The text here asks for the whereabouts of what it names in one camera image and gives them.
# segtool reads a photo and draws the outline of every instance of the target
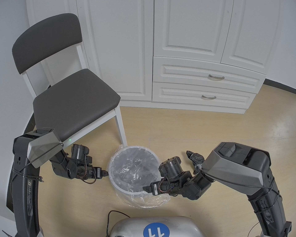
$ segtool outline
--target chair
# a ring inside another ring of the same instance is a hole
[[[77,16],[65,13],[36,23],[14,43],[12,55],[15,65],[34,98],[36,128],[56,129],[64,147],[67,147],[115,117],[121,142],[126,147],[118,105],[120,96],[86,68],[81,42],[82,34]],[[26,70],[71,45],[76,45],[82,70],[51,85],[37,96]]]

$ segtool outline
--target chair backrest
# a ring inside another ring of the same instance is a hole
[[[82,42],[78,17],[64,13],[46,18],[27,29],[14,43],[12,55],[19,74],[43,59]]]

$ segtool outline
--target black baseboard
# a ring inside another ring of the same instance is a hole
[[[25,128],[25,131],[24,131],[24,134],[27,133],[27,132],[30,132],[34,129],[35,127],[35,117],[34,117],[34,114],[31,116],[26,128]],[[10,172],[10,177],[9,177],[9,182],[8,182],[8,189],[7,189],[7,198],[6,198],[6,206],[8,207],[9,210],[11,210],[13,212],[13,201],[12,201],[12,187],[10,187],[10,183],[11,183],[11,180],[12,180],[12,169],[13,169],[13,166],[11,167],[11,172]]]
[[[276,82],[276,81],[265,79],[263,84],[268,85],[268,86],[272,86],[272,87],[276,87],[276,88],[296,94],[296,89],[294,89],[293,87],[286,86],[286,85]]]

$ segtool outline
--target plastic bag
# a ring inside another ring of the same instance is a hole
[[[167,203],[170,200],[168,194],[153,196],[142,188],[161,179],[160,163],[148,148],[120,145],[108,164],[109,178],[116,195],[134,207],[151,208]]]

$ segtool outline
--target wooden floor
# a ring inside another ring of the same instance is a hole
[[[207,157],[222,141],[269,151],[286,219],[296,223],[296,94],[263,85],[243,115],[129,107],[121,107],[121,113],[129,145],[148,147],[162,161],[179,156],[183,170],[193,171],[186,150]],[[76,143],[89,147],[94,166],[106,168],[120,145],[114,118]],[[178,196],[159,208],[142,210],[121,201],[108,178],[93,185],[68,180],[56,176],[50,162],[40,174],[45,182],[39,184],[39,220],[46,237],[105,237],[107,214],[113,209],[131,217],[187,216],[208,237],[247,237],[257,223],[246,195],[218,182],[197,201]],[[110,226],[122,218],[112,213]],[[250,237],[260,232],[257,225]],[[295,228],[289,236],[296,236]]]

